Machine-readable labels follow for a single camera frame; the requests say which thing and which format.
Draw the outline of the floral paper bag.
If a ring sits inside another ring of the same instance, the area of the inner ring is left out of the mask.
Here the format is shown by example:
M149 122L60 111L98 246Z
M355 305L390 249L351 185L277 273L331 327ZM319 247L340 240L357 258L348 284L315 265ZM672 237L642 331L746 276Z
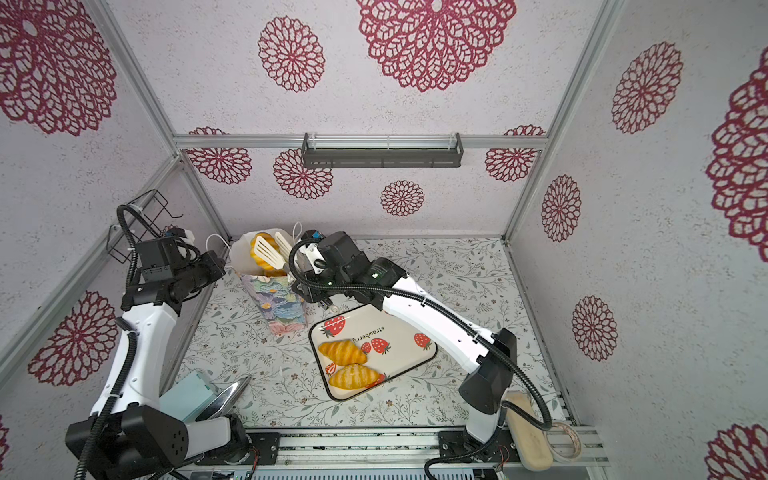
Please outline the floral paper bag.
M242 290L276 337L297 333L307 325L305 303L292 292L287 254L294 241L280 228L252 231L236 240L219 234L206 246L220 247L225 260L223 283Z

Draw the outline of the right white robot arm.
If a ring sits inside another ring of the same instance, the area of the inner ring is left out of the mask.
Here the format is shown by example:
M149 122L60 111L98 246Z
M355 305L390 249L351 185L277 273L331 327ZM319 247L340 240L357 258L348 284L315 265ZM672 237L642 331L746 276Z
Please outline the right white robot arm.
M310 292L350 294L362 303L390 314L437 344L466 371L459 394L468 404L467 434L484 443L505 421L502 397L515 375L516 340L506 329L496 333L477 326L428 294L394 262L379 258L353 269L347 278L339 266L325 262L316 277L290 267L299 284Z

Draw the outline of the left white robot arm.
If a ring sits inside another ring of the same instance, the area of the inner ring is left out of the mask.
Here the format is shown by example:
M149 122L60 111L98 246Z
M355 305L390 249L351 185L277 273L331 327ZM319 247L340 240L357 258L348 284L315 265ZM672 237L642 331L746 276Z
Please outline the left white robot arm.
M120 341L89 417L71 424L65 444L84 479L158 479L203 459L237 462L251 442L234 414L186 423L160 408L161 363L184 301L224 275L213 251L182 257L136 249L115 322Z

